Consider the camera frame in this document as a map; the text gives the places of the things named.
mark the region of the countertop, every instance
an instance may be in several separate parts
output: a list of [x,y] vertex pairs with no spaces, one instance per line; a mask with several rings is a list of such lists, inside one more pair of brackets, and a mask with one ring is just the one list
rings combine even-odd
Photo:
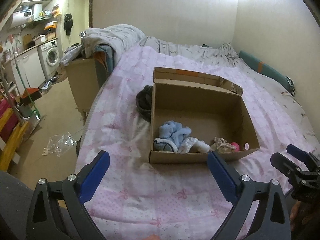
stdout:
[[[33,47],[29,48],[29,49],[24,50],[23,52],[20,52],[16,57],[19,57],[19,56],[23,55],[24,53],[26,53],[26,52],[34,49],[34,48],[37,48],[37,47],[41,46],[42,44],[45,44],[45,43],[47,43],[47,42],[54,41],[54,40],[57,40],[57,39],[58,39],[58,38],[54,38],[54,39],[51,39],[51,40],[47,40],[47,41],[41,42],[41,43],[38,44],[38,45],[35,45],[35,46],[33,46]],[[3,65],[6,65],[8,62],[12,61],[13,59],[14,59],[14,58],[11,58],[11,59],[5,61],[5,62],[3,63]]]

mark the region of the metal bolt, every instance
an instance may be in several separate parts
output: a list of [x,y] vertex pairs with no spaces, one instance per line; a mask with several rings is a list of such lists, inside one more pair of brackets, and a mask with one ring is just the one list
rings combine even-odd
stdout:
[[277,181],[276,179],[273,179],[271,182],[273,185],[279,185],[279,181]]
[[71,174],[68,176],[68,180],[75,180],[76,179],[76,175],[75,174]]
[[244,181],[249,181],[250,177],[248,175],[242,175],[241,179],[244,180]]
[[39,183],[40,185],[44,184],[44,183],[45,183],[45,179],[39,179],[38,183]]

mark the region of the cardboard carton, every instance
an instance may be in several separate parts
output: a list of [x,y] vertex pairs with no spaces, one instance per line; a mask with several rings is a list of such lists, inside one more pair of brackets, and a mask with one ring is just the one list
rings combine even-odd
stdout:
[[149,162],[158,164],[202,163],[207,153],[158,152],[153,140],[166,121],[191,128],[190,136],[211,145],[214,137],[236,142],[239,152],[223,153],[226,161],[239,160],[260,149],[250,115],[241,97],[243,89],[219,76],[180,69],[155,67],[152,92]]

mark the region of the pink bedsheet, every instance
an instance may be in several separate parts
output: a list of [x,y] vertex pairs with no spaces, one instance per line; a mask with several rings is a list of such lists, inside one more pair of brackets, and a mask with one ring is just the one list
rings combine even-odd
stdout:
[[[152,85],[154,66],[215,74],[241,86],[261,149],[233,165],[256,181],[276,178],[284,192],[290,188],[286,177],[271,166],[271,155],[286,154],[290,143],[305,151],[314,148],[262,87],[236,67],[202,65],[137,45],[122,55],[105,84],[76,165],[78,172],[100,150],[110,154],[110,168],[85,204],[107,239],[141,240],[151,234],[162,240],[210,239],[231,209],[205,164],[148,163],[150,124],[139,117],[135,96],[145,85]],[[239,238],[249,229],[256,206],[254,203]]]

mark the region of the cutting board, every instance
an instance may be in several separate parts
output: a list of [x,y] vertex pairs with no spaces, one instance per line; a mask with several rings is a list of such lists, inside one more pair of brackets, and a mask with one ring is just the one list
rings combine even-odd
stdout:
[[23,41],[23,48],[25,50],[28,49],[28,43],[32,41],[31,34],[24,35],[22,38],[22,41]]

